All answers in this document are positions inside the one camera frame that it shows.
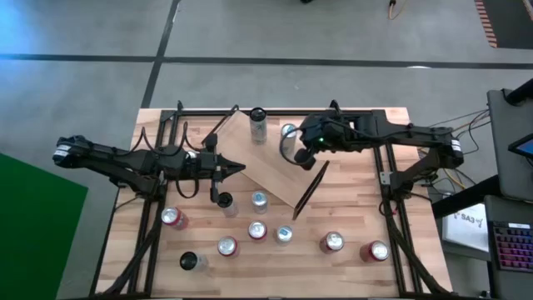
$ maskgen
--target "soda can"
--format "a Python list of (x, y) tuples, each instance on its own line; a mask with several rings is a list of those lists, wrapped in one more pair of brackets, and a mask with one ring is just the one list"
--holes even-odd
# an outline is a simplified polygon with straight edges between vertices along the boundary
[(255, 107), (250, 112), (250, 130), (252, 141), (262, 145), (267, 141), (267, 112), (260, 107)]
[(369, 242), (361, 246), (359, 256), (365, 263), (383, 262), (389, 257), (389, 247), (382, 241)]
[(264, 192), (255, 192), (252, 194), (252, 206), (256, 213), (263, 214), (268, 209), (268, 198)]
[[(283, 139), (286, 133), (294, 129), (296, 129), (296, 126), (294, 124), (283, 125), (283, 127), (281, 128), (281, 139)], [(285, 140), (283, 141), (283, 145), (281, 145), (281, 150), (283, 151), (285, 155), (289, 156), (294, 152), (295, 144), (296, 144), (296, 131), (293, 131), (286, 136)]]
[(218, 195), (218, 207), (222, 208), (222, 212), (226, 218), (234, 218), (239, 213), (237, 205), (229, 192), (222, 192)]
[(338, 232), (328, 232), (319, 242), (320, 249), (325, 253), (335, 253), (344, 247), (344, 238)]
[(233, 237), (223, 237), (218, 241), (218, 252), (227, 258), (235, 258), (239, 255), (237, 240)]
[(182, 230), (187, 227), (189, 218), (181, 210), (176, 207), (167, 207), (161, 212), (161, 220), (165, 225), (168, 225), (176, 230)]
[(180, 267), (185, 271), (204, 271), (207, 269), (207, 257), (194, 252), (185, 252), (180, 258)]
[(292, 228), (288, 226), (280, 226), (275, 233), (276, 242), (282, 246), (286, 246), (292, 240)]
[(261, 221), (253, 221), (248, 227), (248, 235), (254, 242), (265, 242), (267, 240), (267, 225)]

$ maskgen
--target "concrete floor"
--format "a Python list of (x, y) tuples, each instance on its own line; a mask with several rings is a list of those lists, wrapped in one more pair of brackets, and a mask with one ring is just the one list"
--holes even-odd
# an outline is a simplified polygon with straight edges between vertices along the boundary
[[(172, 0), (2, 0), (0, 54), (155, 56)], [(168, 57), (324, 58), (452, 63), (528, 63), (533, 52), (494, 49), (473, 0), (410, 0), (395, 21), (386, 0), (183, 0)], [(58, 298), (88, 294), (117, 189), (86, 170), (55, 167), (60, 136), (83, 134), (126, 148), (151, 62), (0, 60), (0, 152), (89, 187)], [(486, 106), (489, 89), (515, 88), (531, 70), (306, 67), (164, 63), (151, 108), (408, 107), (429, 125)], [(491, 131), (462, 171), (496, 173)], [(466, 151), (473, 144), (465, 136)], [(454, 289), (488, 289), (485, 263), (446, 255)]]

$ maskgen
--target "rgb keyboard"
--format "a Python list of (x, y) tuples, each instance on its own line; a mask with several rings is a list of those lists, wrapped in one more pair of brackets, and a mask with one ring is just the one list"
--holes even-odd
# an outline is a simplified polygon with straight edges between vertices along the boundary
[(531, 225), (509, 222), (492, 222), (491, 225), (500, 269), (533, 273)]

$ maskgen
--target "red soda can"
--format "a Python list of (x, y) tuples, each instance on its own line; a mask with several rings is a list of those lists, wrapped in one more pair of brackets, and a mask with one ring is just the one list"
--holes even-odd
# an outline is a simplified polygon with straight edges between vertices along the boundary
[(253, 221), (248, 227), (248, 235), (254, 242), (265, 242), (267, 240), (267, 225), (261, 221)]
[(338, 232), (328, 232), (319, 242), (320, 249), (325, 253), (335, 253), (344, 247), (344, 238)]
[(359, 256), (365, 263), (383, 262), (389, 257), (389, 247), (382, 241), (369, 242), (361, 246)]
[(218, 241), (218, 252), (227, 258), (235, 258), (239, 255), (237, 240), (233, 237), (223, 237)]
[(176, 207), (167, 207), (161, 212), (161, 220), (176, 230), (182, 230), (187, 227), (189, 218)]

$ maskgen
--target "wooden tabletop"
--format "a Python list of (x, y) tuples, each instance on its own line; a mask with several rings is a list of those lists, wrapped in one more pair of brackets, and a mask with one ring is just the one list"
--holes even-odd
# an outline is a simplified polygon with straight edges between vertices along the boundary
[[(408, 123), (404, 107), (383, 108), (392, 123)], [(132, 145), (145, 127), (150, 142), (155, 143), (161, 110), (142, 109), (137, 117)], [(211, 131), (220, 117), (181, 117), (177, 140), (181, 138), (182, 123), (188, 121), (187, 136), (193, 146)], [(285, 123), (299, 125), (302, 117), (269, 117), (269, 130), (277, 133)], [(394, 146), (400, 170), (408, 168), (419, 158), (415, 147)], [(327, 297), (396, 297), (397, 286), (392, 259), (385, 262), (364, 263), (358, 256), (361, 245), (373, 240), (389, 243), (385, 218), (377, 208), (381, 201), (376, 178), (373, 152), (321, 153), (321, 160), (330, 160), (320, 186), (296, 221), (292, 221), (292, 207), (267, 193), (268, 212), (257, 215), (251, 206), (251, 196), (262, 187), (238, 173), (219, 186), (230, 192), (239, 214), (225, 218), (220, 208), (209, 200), (209, 182), (201, 182), (200, 192), (192, 199), (181, 198), (173, 184), (167, 194), (167, 206), (177, 206), (190, 218), (189, 227), (175, 231), (163, 227), (153, 297), (162, 298), (327, 298)], [(388, 165), (383, 155), (384, 165)], [(182, 190), (192, 192), (190, 182), (180, 182)], [(413, 192), (426, 194), (424, 188)], [(117, 203), (133, 198), (131, 190), (120, 192)], [(426, 268), (444, 288), (451, 290), (446, 262), (441, 249), (431, 204), (422, 198), (406, 200), (415, 251)], [(133, 255), (142, 211), (142, 200), (136, 200), (118, 210), (113, 218), (97, 291), (108, 288), (126, 267)], [(256, 244), (247, 236), (252, 220), (262, 220), (270, 232), (280, 226), (293, 228), (293, 241), (278, 246), (272, 236)], [(329, 231), (338, 231), (346, 245), (333, 254), (324, 254), (318, 241)], [(241, 253), (228, 259), (217, 252), (218, 240), (226, 235), (239, 242)], [(209, 268), (205, 272), (186, 272), (180, 269), (179, 258), (186, 251), (206, 254)], [(139, 280), (142, 289), (147, 257), (143, 261)], [(407, 260), (401, 254), (407, 290), (412, 291)]]

